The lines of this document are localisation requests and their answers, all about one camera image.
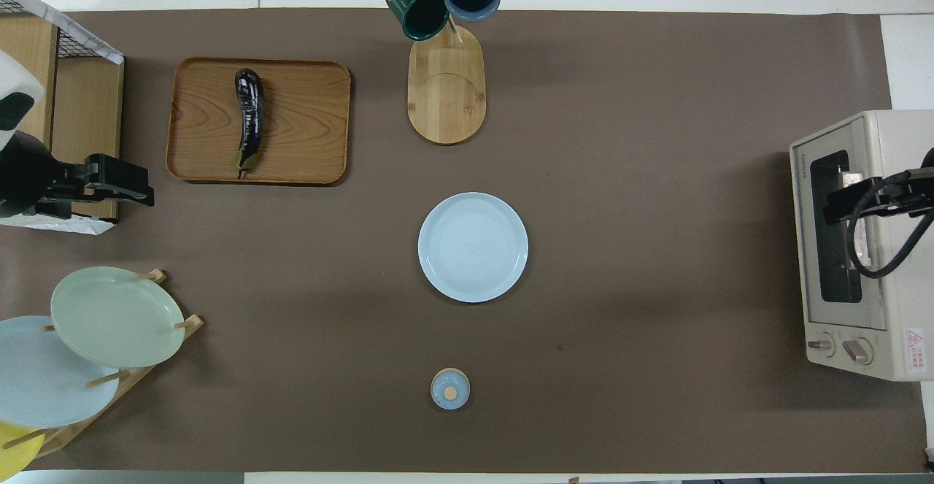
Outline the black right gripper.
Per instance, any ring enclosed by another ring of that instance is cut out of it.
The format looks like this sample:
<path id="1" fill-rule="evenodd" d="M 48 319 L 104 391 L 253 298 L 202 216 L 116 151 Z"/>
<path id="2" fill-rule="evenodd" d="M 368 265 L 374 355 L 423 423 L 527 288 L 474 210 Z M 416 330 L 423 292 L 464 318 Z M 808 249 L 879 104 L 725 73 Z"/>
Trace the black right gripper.
<path id="1" fill-rule="evenodd" d="M 850 219 L 858 202 L 872 188 L 878 188 L 873 194 L 873 215 L 921 217 L 933 207 L 933 168 L 925 166 L 896 172 L 890 177 L 873 177 L 870 185 L 848 185 L 831 192 L 827 195 L 825 207 L 826 224 Z"/>

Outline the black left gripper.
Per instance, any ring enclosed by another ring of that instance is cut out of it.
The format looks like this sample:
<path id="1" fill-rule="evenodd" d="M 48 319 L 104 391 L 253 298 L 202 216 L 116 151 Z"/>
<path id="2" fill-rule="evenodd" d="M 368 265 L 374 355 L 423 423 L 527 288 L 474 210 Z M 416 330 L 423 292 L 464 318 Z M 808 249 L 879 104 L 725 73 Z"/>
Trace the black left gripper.
<path id="1" fill-rule="evenodd" d="M 49 185 L 44 194 L 44 214 L 68 219 L 73 204 L 103 204 L 133 202 L 154 207 L 154 189 L 150 187 L 149 171 L 136 164 L 117 164 L 110 155 L 93 154 L 83 164 L 61 164 L 61 176 Z M 115 169 L 115 188 L 107 181 L 106 171 Z"/>

